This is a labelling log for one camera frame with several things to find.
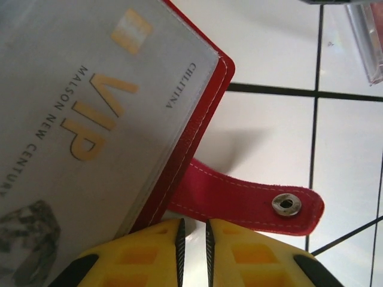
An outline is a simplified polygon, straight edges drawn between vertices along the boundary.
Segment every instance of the red leather strap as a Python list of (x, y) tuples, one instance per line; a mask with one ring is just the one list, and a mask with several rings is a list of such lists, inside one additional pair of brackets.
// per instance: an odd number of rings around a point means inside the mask
[[(282, 193), (298, 196), (302, 209), (297, 215), (274, 211), (272, 200)], [(252, 230), (303, 236), (318, 224), (324, 203), (307, 188), (240, 181), (193, 159), (168, 208), (200, 221), (220, 218)]]

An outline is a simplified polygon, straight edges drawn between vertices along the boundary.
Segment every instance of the black grout line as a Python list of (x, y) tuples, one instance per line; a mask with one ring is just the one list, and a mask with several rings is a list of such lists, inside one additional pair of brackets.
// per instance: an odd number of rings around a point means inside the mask
[(340, 238), (330, 242), (329, 244), (326, 244), (325, 246), (315, 250), (311, 254), (313, 256), (318, 256), (319, 254), (321, 254), (321, 253), (329, 250), (330, 248), (332, 248), (332, 247), (342, 243), (343, 241), (349, 239), (350, 237), (352, 237), (352, 236), (354, 236), (354, 235), (356, 235), (358, 233), (361, 233), (363, 230), (366, 230), (367, 228), (373, 226), (374, 224), (377, 224), (377, 223), (381, 222), (382, 220), (383, 220), (383, 216), (380, 216), (380, 217), (374, 219), (373, 221), (370, 221), (369, 223), (364, 224), (363, 226), (353, 230), (352, 232), (347, 233), (346, 235), (344, 235), (344, 236), (342, 236), (342, 237), (340, 237)]
[[(381, 164), (381, 179), (379, 181), (378, 205), (376, 207), (376, 218), (379, 218), (379, 210), (380, 210), (380, 205), (381, 205), (382, 179), (383, 179), (383, 152), (382, 152), (382, 164)], [(375, 249), (376, 249), (376, 235), (377, 235), (377, 233), (378, 233), (378, 225), (376, 224), (375, 225), (375, 234), (374, 234), (374, 237), (373, 237), (370, 287), (372, 287), (373, 269), (374, 269), (374, 266), (375, 266)]]
[(260, 86), (242, 83), (230, 83), (227, 91), (237, 91), (240, 93), (255, 93), (255, 94), (279, 94), (283, 96), (298, 96), (298, 97), (318, 97), (323, 99), (338, 99), (338, 100), (361, 100), (365, 102), (383, 102), (383, 97), (368, 96), (363, 94), (346, 94), (333, 93), (329, 91), (313, 91), (303, 90), (299, 88), (283, 88)]
[[(321, 77), (321, 57), (322, 57), (322, 34), (323, 34), (323, 5), (319, 9), (319, 31), (318, 31), (318, 49), (317, 49), (317, 68), (315, 70), (315, 92), (319, 91), (319, 82)], [(314, 98), (314, 115), (312, 119), (312, 137), (311, 137), (311, 158), (310, 158), (310, 178), (309, 188), (314, 184), (314, 164), (315, 164), (315, 146), (317, 144), (317, 126), (318, 126), (318, 96)], [(305, 239), (305, 251), (309, 251), (310, 235)]]

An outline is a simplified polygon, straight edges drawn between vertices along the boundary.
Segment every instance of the floor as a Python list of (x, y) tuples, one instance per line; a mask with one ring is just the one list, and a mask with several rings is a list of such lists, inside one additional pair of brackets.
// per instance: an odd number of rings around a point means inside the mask
[[(270, 236), (313, 252), (347, 287), (383, 286), (383, 83), (368, 84), (345, 7), (173, 2), (236, 63), (196, 157), (240, 179), (313, 188), (326, 203), (317, 229)], [(204, 224), (187, 226), (184, 286), (207, 286)]]

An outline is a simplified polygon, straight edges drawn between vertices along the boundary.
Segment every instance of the snap button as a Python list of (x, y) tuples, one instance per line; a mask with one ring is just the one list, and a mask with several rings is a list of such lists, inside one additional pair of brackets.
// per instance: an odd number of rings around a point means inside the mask
[(294, 194), (284, 193), (273, 199), (272, 206), (277, 214), (289, 217), (298, 214), (302, 202)]

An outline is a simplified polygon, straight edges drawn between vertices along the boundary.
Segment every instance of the clear plastic object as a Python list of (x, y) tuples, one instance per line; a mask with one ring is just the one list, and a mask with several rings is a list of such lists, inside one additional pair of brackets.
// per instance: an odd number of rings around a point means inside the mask
[(371, 85), (383, 81), (383, 3), (347, 5), (360, 55)]

